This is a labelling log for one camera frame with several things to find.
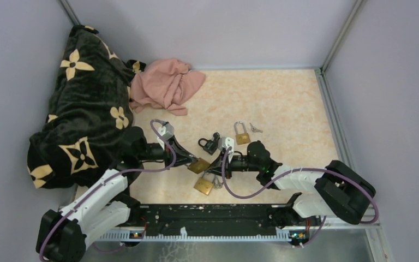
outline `black blanket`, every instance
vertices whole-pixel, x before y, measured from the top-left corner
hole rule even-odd
[[[70,32],[46,124],[29,139],[28,172],[37,188],[91,186],[132,125],[130,82],[145,64],[122,62],[97,33],[88,26]]]

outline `pink cloth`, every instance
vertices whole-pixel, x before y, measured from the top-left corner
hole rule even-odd
[[[133,102],[129,105],[137,113],[151,106],[164,108],[176,116],[185,116],[187,108],[182,104],[200,89],[205,77],[201,72],[190,72],[190,64],[175,58],[155,61],[133,78]]]

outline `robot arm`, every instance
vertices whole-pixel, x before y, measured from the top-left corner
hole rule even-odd
[[[233,144],[229,145],[225,140],[227,138],[221,139],[221,154],[207,172],[222,174],[222,158],[229,147],[233,148]],[[256,179],[263,186],[286,171],[293,170],[292,167],[272,160],[271,154],[260,141],[248,145],[246,156],[229,157],[224,168],[226,179],[231,178],[234,171],[257,171],[259,173]],[[375,188],[341,161],[333,160],[325,169],[343,175],[361,186],[372,198],[375,196]],[[276,179],[267,188],[306,191],[293,195],[285,208],[276,209],[277,213],[282,213],[278,220],[288,221],[288,225],[294,224],[294,221],[299,224],[311,216],[328,215],[336,215],[350,224],[359,224],[370,204],[370,200],[355,186],[323,171],[304,169],[292,172]]]
[[[196,156],[177,142],[174,128],[169,123],[164,123],[158,132],[176,153],[172,167],[197,161]],[[142,168],[142,162],[146,161],[160,160],[165,166],[170,166],[173,156],[161,139],[158,139],[159,143],[148,144],[139,127],[132,127],[125,132],[122,141],[121,161],[106,170],[89,190],[70,205],[59,212],[49,210],[43,215],[36,246],[38,253],[47,236],[51,235],[42,251],[44,257],[54,262],[79,261],[86,249],[108,230],[127,221],[138,220],[139,213],[136,211],[140,202],[124,191],[140,172],[119,172]],[[51,234],[56,224],[59,226]]]

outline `metal frame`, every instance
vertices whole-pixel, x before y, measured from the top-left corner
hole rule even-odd
[[[61,5],[61,8],[66,13],[67,17],[70,19],[73,25],[79,25],[80,20],[76,16],[73,8],[71,7],[68,0],[58,0],[58,2]],[[336,108],[335,102],[333,100],[333,95],[330,89],[330,85],[327,81],[327,71],[330,68],[331,63],[333,62],[333,59],[336,57],[337,53],[339,52],[340,47],[342,46],[346,36],[350,32],[350,29],[352,25],[354,24],[357,15],[360,13],[362,8],[364,7],[367,0],[356,0],[354,6],[352,7],[352,10],[350,14],[348,15],[348,18],[346,19],[346,22],[344,23],[342,29],[340,30],[332,48],[330,49],[327,57],[325,58],[324,64],[321,68],[315,69],[315,74],[317,77],[317,82],[319,84],[319,90],[322,95],[322,100],[324,103],[324,107],[327,113],[327,118],[330,123],[331,132],[333,135],[333,140],[337,149],[338,157],[341,161],[343,161],[345,164],[347,164],[351,168],[355,168],[354,162],[352,160],[351,154],[349,152],[348,142],[346,140],[346,136],[343,131],[343,127],[341,125],[338,110]],[[369,209],[368,212],[364,215],[364,219],[370,219],[373,217],[373,210]],[[302,227],[286,227],[285,230],[298,230],[302,229]],[[379,221],[375,224],[371,225],[350,225],[347,224],[341,219],[338,219],[336,217],[330,217],[327,218],[327,222],[324,226],[324,229],[361,229],[366,231],[368,243],[370,246],[370,251],[372,253],[373,259],[375,262],[381,262],[381,261],[394,261],[392,258],[392,255],[390,253],[390,249],[388,247],[384,232],[381,228],[381,225]],[[136,229],[130,228],[120,228],[120,229],[114,229],[112,232],[108,232],[103,236],[103,241],[108,241],[112,236],[112,233],[120,233],[119,231],[125,233],[125,230],[134,231]]]
[[[68,19],[70,19],[71,23],[76,26],[80,25],[80,21],[78,17],[76,16],[73,8],[71,7],[71,4],[68,2],[68,0],[57,0],[60,6],[62,7],[63,11],[65,11],[65,14],[67,15]]]
[[[354,24],[354,21],[356,20],[357,15],[360,13],[366,2],[367,0],[357,0],[354,3],[354,6],[352,7],[351,12],[348,15],[348,18],[346,19],[346,22],[344,23],[340,33],[338,34],[332,48],[330,49],[330,52],[328,52],[328,55],[325,58],[324,64],[321,68],[321,71],[323,73],[326,73],[328,71],[330,64],[332,63],[333,59],[338,53],[341,45],[343,44],[344,39],[346,38],[346,36],[349,33],[349,30],[351,29],[351,26]]]

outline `gray wall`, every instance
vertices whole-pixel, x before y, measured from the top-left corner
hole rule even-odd
[[[195,68],[321,66],[350,0],[70,0],[123,60],[177,57]]]
[[[71,194],[34,189],[26,168],[70,27],[54,0],[0,0],[0,261],[39,261],[41,216]]]
[[[419,261],[419,1],[368,1],[327,74],[396,261]]]

